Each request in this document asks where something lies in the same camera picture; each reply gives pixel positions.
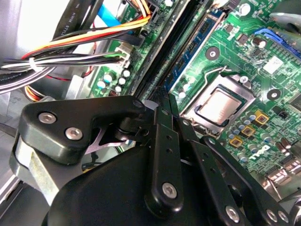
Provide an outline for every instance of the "cpu socket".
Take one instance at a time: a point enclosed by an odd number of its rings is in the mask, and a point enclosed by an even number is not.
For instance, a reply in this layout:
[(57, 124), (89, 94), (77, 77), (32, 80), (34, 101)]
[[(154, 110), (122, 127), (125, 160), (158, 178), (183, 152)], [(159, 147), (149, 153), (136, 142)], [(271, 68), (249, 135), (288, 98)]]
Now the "cpu socket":
[(251, 83), (239, 83), (240, 76), (218, 75), (181, 114), (218, 136), (255, 100)]

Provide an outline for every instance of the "motherboard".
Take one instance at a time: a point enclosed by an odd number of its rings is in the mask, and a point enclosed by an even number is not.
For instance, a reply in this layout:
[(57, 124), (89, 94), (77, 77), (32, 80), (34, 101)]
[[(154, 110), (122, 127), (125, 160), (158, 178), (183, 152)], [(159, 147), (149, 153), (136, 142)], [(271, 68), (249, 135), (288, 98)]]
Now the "motherboard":
[[(155, 13), (138, 34), (143, 43), (110, 44), (130, 53), (128, 65), (101, 67), (92, 97), (134, 94), (190, 1), (148, 2)], [(301, 39), (297, 26), (280, 23), (286, 2), (297, 1), (199, 1), (137, 95), (149, 99), (164, 87), (197, 134), (217, 138), (278, 201), (301, 187)], [(128, 7), (123, 21), (134, 17)]]

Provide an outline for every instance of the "black plastic bracket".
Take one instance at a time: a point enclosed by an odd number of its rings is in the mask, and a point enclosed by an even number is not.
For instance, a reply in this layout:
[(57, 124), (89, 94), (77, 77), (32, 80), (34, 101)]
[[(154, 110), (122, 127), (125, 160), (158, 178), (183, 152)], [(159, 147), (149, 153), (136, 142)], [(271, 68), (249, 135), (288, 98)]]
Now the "black plastic bracket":
[[(291, 219), (286, 223), (279, 217), (279, 211), (289, 215), (217, 140), (211, 136), (203, 136), (200, 141), (211, 149), (215, 159), (226, 169), (229, 178), (227, 183), (241, 193), (245, 215), (253, 225), (293, 225)], [(268, 216), (269, 210), (274, 213), (276, 222)]]
[[(28, 146), (53, 160), (76, 164), (91, 143), (92, 129), (119, 124), (126, 117), (139, 117), (145, 109), (133, 96), (36, 103), (23, 109), (18, 132)], [(56, 122), (40, 122), (39, 115), (45, 112), (55, 115)], [(65, 135), (68, 128), (80, 129), (82, 139), (68, 139)]]
[[(251, 223), (241, 213), (230, 190), (216, 165), (210, 149), (198, 142), (198, 137), (192, 125), (185, 119), (177, 120), (177, 128), (181, 134), (181, 150), (187, 161), (196, 166), (200, 175), (201, 189), (204, 193), (202, 201), (207, 206), (207, 215), (212, 225), (251, 226)], [(235, 214), (229, 217), (230, 210)]]
[(179, 212), (184, 201), (179, 138), (167, 110), (156, 108), (154, 124), (144, 198), (155, 216), (167, 218)]

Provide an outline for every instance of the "wire bundle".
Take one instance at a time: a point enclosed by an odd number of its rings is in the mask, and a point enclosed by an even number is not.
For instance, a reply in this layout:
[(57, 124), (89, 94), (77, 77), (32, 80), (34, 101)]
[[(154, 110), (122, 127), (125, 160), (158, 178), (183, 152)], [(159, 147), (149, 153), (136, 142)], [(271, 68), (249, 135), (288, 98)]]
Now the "wire bundle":
[[(47, 76), (59, 66), (99, 66), (119, 62), (122, 56), (120, 53), (90, 56), (72, 52), (78, 45), (107, 39), (135, 45), (137, 37), (129, 35), (128, 32), (146, 25), (151, 13), (145, 0), (131, 1), (139, 8), (142, 16), (114, 27), (89, 29), (103, 0), (70, 0), (68, 10), (64, 12), (51, 42), (25, 54), (21, 60), (4, 61), (0, 68), (0, 94), (27, 86)], [(69, 33), (64, 34), (68, 16), (73, 15), (72, 12), (77, 12), (77, 18), (72, 20)], [(31, 94), (30, 88), (26, 89), (26, 93)]]

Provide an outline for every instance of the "chip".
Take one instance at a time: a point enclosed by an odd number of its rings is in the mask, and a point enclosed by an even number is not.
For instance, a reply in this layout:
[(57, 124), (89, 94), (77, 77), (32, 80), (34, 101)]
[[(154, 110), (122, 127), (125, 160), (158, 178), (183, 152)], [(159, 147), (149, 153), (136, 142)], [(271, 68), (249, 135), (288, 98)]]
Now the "chip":
[(299, 112), (301, 112), (301, 93), (292, 98), (292, 100), (290, 101), (290, 105)]
[(264, 113), (262, 113), (260, 110), (257, 110), (255, 112), (255, 115), (256, 115), (255, 121), (260, 123), (261, 125), (264, 125), (269, 120), (269, 117), (266, 116)]
[(243, 134), (245, 134), (246, 136), (250, 137), (252, 136), (254, 133), (255, 133), (255, 129), (253, 129), (252, 127), (250, 126), (246, 126), (241, 132)]
[(255, 55), (255, 56), (258, 56), (260, 53), (261, 53), (261, 51), (258, 49), (258, 50), (256, 50), (256, 51), (254, 52), (254, 55)]
[(245, 34), (242, 34), (239, 39), (238, 39), (238, 42), (242, 45), (245, 45), (246, 42), (249, 40), (249, 37), (246, 36)]
[(217, 89), (198, 110), (198, 114), (218, 125), (222, 125), (235, 113), (240, 105), (241, 101)]
[(226, 28), (226, 31), (228, 33), (230, 33), (232, 30), (233, 30), (233, 26), (232, 25), (228, 25), (227, 28)]
[(243, 141), (238, 137), (235, 136), (233, 139), (230, 140), (230, 144), (234, 147), (239, 147), (241, 146)]

